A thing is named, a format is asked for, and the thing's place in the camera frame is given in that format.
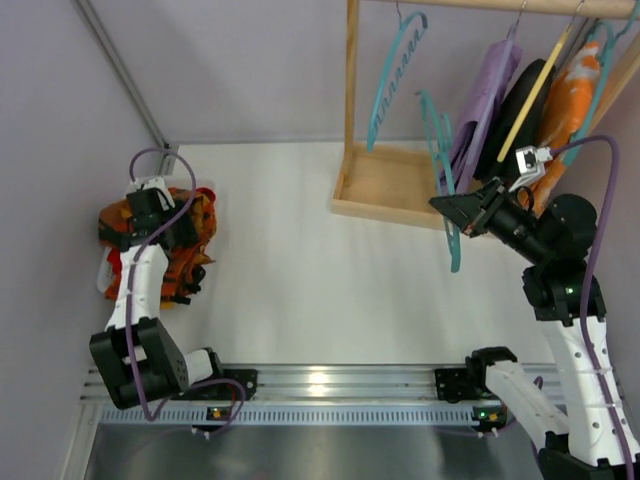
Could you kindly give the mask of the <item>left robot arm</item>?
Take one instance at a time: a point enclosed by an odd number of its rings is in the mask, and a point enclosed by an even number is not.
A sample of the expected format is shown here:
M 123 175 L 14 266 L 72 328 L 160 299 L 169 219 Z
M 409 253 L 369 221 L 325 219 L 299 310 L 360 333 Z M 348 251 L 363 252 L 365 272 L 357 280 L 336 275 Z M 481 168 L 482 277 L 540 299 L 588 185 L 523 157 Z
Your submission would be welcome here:
M 165 187 L 153 178 L 99 214 L 98 238 L 113 273 L 105 296 L 114 310 L 89 349 L 121 410 L 222 375 L 211 348 L 182 352 L 160 320 L 162 309 L 188 305 L 202 289 L 217 230 L 215 200 L 207 187 Z

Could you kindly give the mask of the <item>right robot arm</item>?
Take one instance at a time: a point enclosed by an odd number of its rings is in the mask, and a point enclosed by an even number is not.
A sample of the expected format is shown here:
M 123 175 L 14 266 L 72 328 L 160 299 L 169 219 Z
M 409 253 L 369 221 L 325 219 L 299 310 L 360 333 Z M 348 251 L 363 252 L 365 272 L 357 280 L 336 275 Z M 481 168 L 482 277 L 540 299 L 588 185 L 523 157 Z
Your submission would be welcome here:
M 505 404 L 527 433 L 542 476 L 638 478 L 639 442 L 616 384 L 606 305 L 593 273 L 601 239 L 594 206 L 562 194 L 536 215 L 498 179 L 429 203 L 464 235 L 490 234 L 530 264 L 523 291 L 551 350 L 565 407 L 527 377 L 506 347 L 475 350 L 466 366 L 476 386 Z

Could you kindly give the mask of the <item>orange camouflage trousers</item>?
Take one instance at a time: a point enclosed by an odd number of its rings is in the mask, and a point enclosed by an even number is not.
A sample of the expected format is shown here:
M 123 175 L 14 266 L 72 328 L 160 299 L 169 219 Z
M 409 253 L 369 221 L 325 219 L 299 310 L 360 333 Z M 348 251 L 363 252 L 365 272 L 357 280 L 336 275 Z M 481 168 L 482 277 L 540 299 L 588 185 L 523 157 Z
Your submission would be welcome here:
M 206 254 L 206 247 L 217 230 L 215 200 L 213 190 L 198 188 L 187 213 L 170 228 L 176 244 L 170 250 L 168 269 L 163 277 L 163 309 L 170 309 L 176 304 L 188 305 L 191 297 L 201 290 L 201 282 L 206 275 L 204 267 L 213 262 Z M 132 219 L 126 200 L 108 205 L 99 215 L 98 236 L 107 250 L 106 265 L 110 272 L 108 277 L 100 278 L 99 291 L 111 301 L 117 297 L 121 280 L 117 247 L 123 236 L 133 231 Z

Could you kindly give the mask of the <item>teal hanger with trousers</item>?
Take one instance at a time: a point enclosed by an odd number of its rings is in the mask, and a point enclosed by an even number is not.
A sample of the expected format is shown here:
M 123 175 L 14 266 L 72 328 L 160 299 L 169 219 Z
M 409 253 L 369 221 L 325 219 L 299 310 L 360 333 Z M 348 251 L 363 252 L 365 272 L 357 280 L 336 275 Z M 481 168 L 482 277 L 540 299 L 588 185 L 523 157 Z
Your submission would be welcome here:
M 450 155 L 453 136 L 449 115 L 437 109 L 426 90 L 417 91 L 416 96 L 420 100 L 422 125 L 431 157 L 437 195 L 452 195 L 455 193 L 455 182 Z M 461 266 L 460 230 L 446 217 L 443 218 L 443 225 L 450 254 L 450 271 L 458 273 Z

